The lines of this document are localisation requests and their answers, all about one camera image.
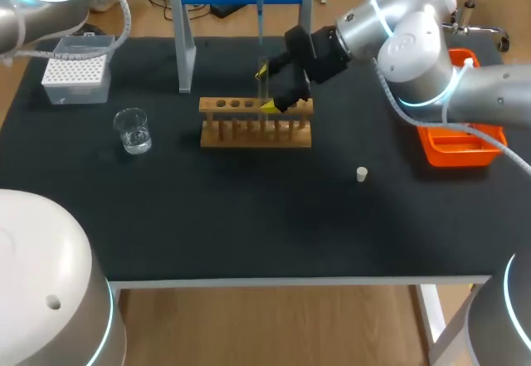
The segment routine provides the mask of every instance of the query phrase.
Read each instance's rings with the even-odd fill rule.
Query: wooden floor
[[[362,0],[315,3],[314,29]],[[163,11],[146,0],[129,0],[134,37],[171,37]],[[479,0],[473,22],[506,28],[512,40],[505,61],[531,61],[531,1]],[[265,9],[265,34],[283,35],[297,19],[296,7]],[[90,21],[119,34],[118,7]],[[256,10],[245,7],[218,20],[194,20],[198,36],[255,36]],[[0,67],[0,122],[26,61]],[[466,287],[445,287],[449,319]],[[134,290],[124,304],[127,366],[420,366],[426,364],[414,305],[406,286],[270,289]]]

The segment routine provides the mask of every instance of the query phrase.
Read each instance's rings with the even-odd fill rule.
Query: small white cap
[[[365,167],[358,167],[356,170],[356,179],[358,182],[363,182],[367,177],[368,170]]]

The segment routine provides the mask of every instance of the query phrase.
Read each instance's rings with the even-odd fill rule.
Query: water
[[[151,136],[145,127],[122,134],[125,151],[129,154],[142,154],[151,149]]]

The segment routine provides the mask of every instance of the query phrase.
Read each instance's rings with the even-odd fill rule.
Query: white cable
[[[467,57],[465,59],[465,65],[463,66],[459,74],[457,75],[457,85],[455,86],[455,88],[457,88],[457,86],[459,85],[461,81],[461,78],[463,78],[463,75],[470,68],[474,68],[474,61],[472,60],[471,57]],[[442,116],[441,116],[442,124],[448,124],[448,108],[450,107],[451,96],[454,94],[455,88],[451,92],[450,96],[446,98],[445,104],[442,106]]]
[[[464,125],[464,124],[424,123],[424,122],[412,119],[398,105],[397,100],[392,95],[392,92],[389,89],[389,85],[387,85],[387,82],[385,81],[385,77],[383,76],[383,73],[380,70],[380,66],[378,65],[378,62],[375,59],[373,59],[373,64],[374,64],[376,73],[378,75],[378,79],[380,80],[380,85],[385,91],[385,95],[389,99],[391,106],[397,112],[397,114],[408,124],[415,125],[417,127],[455,129],[456,131],[462,131],[468,134],[475,135],[478,138],[483,139],[485,142],[488,142],[489,144],[492,144],[493,146],[500,149],[502,152],[505,153],[506,156],[512,159],[521,169],[523,169],[528,175],[531,176],[531,165],[526,163],[525,160],[522,159],[520,156],[518,156],[513,150],[509,149],[507,146],[500,143],[498,140],[494,139],[493,137],[491,137],[490,135],[487,135],[484,132],[481,132],[477,129],[471,128],[468,125]]]
[[[116,48],[121,46],[129,34],[131,33],[131,11],[129,10],[129,5],[127,0],[119,0],[119,4],[122,7],[124,12],[124,30],[120,34],[118,40],[113,42],[110,46],[105,49],[100,49],[98,51],[88,52],[88,53],[55,53],[49,51],[15,51],[7,55],[1,55],[0,58],[13,57],[13,56],[28,56],[28,57],[42,57],[46,59],[62,59],[65,61],[84,61],[86,59],[92,59],[95,57],[100,57],[106,55]]]

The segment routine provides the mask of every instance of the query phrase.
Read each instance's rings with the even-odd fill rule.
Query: cable
[[[166,20],[167,22],[173,22],[173,19],[166,14],[167,11],[172,11],[172,7],[170,7],[168,5],[168,1],[161,0],[162,2],[164,2],[164,5],[162,5],[160,3],[157,3],[154,0],[148,0],[148,1],[149,1],[149,3],[151,3],[152,7],[162,7],[164,9],[163,10],[164,20]],[[191,9],[188,9],[188,12],[200,11],[201,9],[204,9],[205,7],[207,7],[206,4],[199,5],[197,7],[193,7]],[[200,17],[204,17],[204,16],[209,15],[209,14],[210,14],[210,11],[208,11],[206,13],[203,13],[201,15],[192,16],[192,17],[190,17],[190,20],[198,19]]]
[[[49,51],[15,51],[12,54],[0,55],[0,59],[5,59],[13,56],[29,56],[29,57],[42,57],[46,59],[61,59],[64,61],[84,61],[95,57],[100,57],[114,51],[121,46],[129,34],[131,33],[131,11],[127,0],[119,0],[119,4],[124,12],[124,30],[119,35],[118,39],[110,46],[100,49],[98,51],[88,53],[55,53]]]
[[[397,112],[397,114],[408,124],[415,125],[417,127],[427,127],[427,128],[448,128],[448,129],[454,129],[457,131],[466,132],[468,134],[472,134],[477,136],[480,139],[483,139],[485,142],[492,144],[493,146],[500,149],[502,152],[505,153],[506,156],[508,156],[510,159],[512,159],[521,169],[523,169],[528,175],[531,176],[531,165],[529,165],[524,159],[522,159],[520,156],[518,156],[513,150],[509,149],[504,144],[500,143],[498,140],[494,139],[490,135],[487,135],[484,132],[481,132],[477,129],[471,128],[468,125],[464,124],[440,124],[440,123],[424,123],[418,120],[412,119],[409,115],[407,115],[404,110],[400,108],[400,106],[397,103],[397,100],[392,95],[391,90],[389,89],[389,85],[387,85],[387,82],[383,76],[382,71],[380,70],[380,66],[378,65],[378,62],[376,59],[373,59],[374,68],[376,70],[376,74],[378,76],[378,79],[380,80],[380,85],[382,86],[385,95],[389,99],[389,102],[391,103],[391,106],[393,109]]]
[[[461,78],[463,78],[463,75],[470,68],[474,68],[474,61],[472,60],[471,57],[467,57],[465,59],[465,65],[463,66],[463,68],[461,69],[461,71],[459,72],[459,74],[456,77],[456,80],[455,80],[456,83],[455,83],[455,86],[454,86],[454,90],[459,85],[459,82],[461,81]],[[449,96],[446,97],[446,102],[442,106],[442,112],[441,112],[442,124],[448,124],[448,108],[450,107],[451,96],[453,95],[454,90],[450,93]]]

